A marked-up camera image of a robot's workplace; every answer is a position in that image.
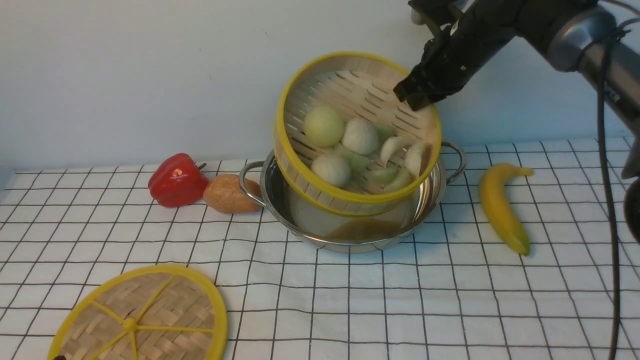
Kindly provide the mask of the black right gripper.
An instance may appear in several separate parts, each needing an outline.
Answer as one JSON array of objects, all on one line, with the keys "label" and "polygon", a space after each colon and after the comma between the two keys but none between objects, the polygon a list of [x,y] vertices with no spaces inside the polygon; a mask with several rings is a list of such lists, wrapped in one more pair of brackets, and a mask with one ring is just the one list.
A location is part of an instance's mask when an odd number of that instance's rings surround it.
[{"label": "black right gripper", "polygon": [[455,0],[410,0],[431,30],[421,60],[393,89],[419,111],[461,91],[516,34],[521,0],[474,0],[466,11]]}]

